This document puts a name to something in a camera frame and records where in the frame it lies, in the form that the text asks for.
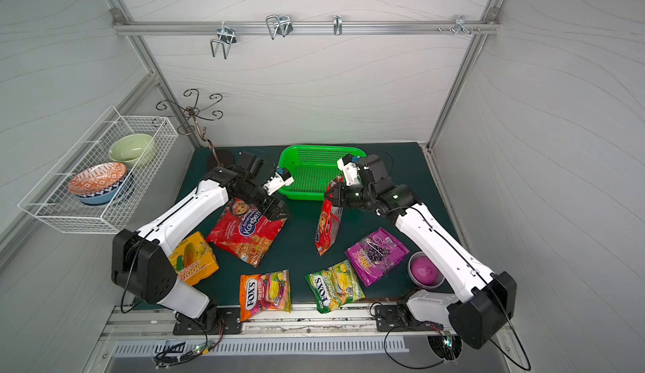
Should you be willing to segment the green plastic basket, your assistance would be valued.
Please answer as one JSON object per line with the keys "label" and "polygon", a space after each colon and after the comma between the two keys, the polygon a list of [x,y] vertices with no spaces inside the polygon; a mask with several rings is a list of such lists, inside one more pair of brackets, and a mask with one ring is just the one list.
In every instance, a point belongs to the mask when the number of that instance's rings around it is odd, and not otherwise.
{"label": "green plastic basket", "polygon": [[279,193],[292,200],[323,201],[328,184],[342,174],[337,162],[348,154],[366,156],[356,147],[289,146],[282,151],[278,168],[286,168],[294,183],[281,188]]}

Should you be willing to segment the red candy bag with doll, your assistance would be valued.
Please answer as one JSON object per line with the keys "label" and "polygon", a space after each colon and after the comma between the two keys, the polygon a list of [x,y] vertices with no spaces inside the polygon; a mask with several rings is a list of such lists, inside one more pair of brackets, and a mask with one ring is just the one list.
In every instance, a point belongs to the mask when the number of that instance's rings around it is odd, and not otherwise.
{"label": "red candy bag with doll", "polygon": [[320,256],[324,255],[336,242],[343,211],[341,207],[335,206],[324,197],[315,235],[315,245]]}

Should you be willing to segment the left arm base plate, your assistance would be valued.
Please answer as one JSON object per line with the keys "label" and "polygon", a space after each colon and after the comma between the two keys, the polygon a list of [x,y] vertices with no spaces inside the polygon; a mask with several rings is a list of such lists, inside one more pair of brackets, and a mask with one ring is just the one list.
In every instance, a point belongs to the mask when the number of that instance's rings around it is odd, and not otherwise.
{"label": "left arm base plate", "polygon": [[176,322],[172,334],[181,335],[198,335],[218,334],[223,331],[224,334],[240,334],[242,323],[240,321],[239,307],[219,307],[209,306],[203,314],[191,319],[184,314],[176,313]]}

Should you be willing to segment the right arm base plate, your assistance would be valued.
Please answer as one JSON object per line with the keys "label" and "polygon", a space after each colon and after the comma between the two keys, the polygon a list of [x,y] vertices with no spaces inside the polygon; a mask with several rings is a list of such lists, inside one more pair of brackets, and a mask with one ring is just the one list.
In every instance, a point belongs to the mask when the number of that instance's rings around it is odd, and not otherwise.
{"label": "right arm base plate", "polygon": [[369,313],[376,322],[376,330],[381,333],[394,327],[398,327],[404,332],[432,332],[435,334],[443,329],[441,324],[416,320],[404,306],[399,304],[385,305],[375,302],[371,304]]}

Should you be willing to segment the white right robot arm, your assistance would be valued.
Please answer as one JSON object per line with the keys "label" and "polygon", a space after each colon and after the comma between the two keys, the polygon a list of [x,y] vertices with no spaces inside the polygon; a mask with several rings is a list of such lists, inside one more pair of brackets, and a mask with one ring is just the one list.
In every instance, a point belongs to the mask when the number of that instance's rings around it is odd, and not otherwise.
{"label": "white right robot arm", "polygon": [[347,154],[337,161],[341,183],[324,197],[340,208],[373,212],[393,223],[433,262],[453,294],[419,290],[406,308],[419,322],[448,325],[465,344],[480,349],[509,324],[517,283],[507,272],[495,273],[465,250],[405,184],[396,185],[376,155]]}

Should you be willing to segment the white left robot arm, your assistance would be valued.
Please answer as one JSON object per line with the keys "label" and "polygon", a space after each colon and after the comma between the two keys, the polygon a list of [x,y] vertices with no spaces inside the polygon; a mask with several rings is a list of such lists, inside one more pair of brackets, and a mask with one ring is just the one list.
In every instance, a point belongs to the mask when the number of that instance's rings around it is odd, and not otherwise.
{"label": "white left robot arm", "polygon": [[255,179],[262,160],[242,152],[228,168],[215,167],[196,188],[161,216],[135,231],[121,230],[112,244],[111,281],[148,304],[161,305],[190,319],[200,319],[210,297],[178,277],[170,256],[203,220],[232,199],[255,206],[261,216],[278,220],[286,204],[275,193],[294,183],[286,168],[277,168],[266,183]]}

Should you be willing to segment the red candy bag with buildings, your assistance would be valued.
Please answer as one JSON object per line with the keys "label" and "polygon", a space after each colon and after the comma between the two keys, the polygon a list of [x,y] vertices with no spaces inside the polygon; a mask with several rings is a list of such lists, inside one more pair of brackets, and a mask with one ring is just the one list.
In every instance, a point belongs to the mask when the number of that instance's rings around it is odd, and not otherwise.
{"label": "red candy bag with buildings", "polygon": [[224,207],[206,241],[258,267],[286,222],[287,217],[269,220],[255,205],[233,199]]}

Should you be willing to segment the purple candy bag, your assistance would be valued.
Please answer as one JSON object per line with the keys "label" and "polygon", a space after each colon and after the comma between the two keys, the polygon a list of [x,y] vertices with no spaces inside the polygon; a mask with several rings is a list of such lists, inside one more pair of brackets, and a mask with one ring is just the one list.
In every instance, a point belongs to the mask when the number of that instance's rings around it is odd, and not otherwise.
{"label": "purple candy bag", "polygon": [[347,255],[361,282],[367,287],[381,280],[408,254],[408,248],[383,228],[349,247]]}

